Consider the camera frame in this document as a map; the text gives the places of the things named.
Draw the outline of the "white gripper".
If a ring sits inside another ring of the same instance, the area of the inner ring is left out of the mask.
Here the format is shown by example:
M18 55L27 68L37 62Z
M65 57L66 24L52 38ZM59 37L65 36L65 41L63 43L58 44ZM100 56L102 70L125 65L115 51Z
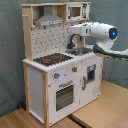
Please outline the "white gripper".
M89 36L90 29L91 29L91 25L88 23L82 23L82 24L73 25L70 27L70 31L73 34L78 34L80 36Z

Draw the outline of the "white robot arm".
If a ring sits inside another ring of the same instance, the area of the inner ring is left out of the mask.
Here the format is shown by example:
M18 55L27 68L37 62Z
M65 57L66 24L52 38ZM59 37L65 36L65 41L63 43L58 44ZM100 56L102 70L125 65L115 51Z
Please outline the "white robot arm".
M71 26L70 31L79 36L97 37L98 41L93 46L95 55L128 60L128 49L124 51L112 50L112 46L117 39L117 28L115 26L98 22L86 22Z

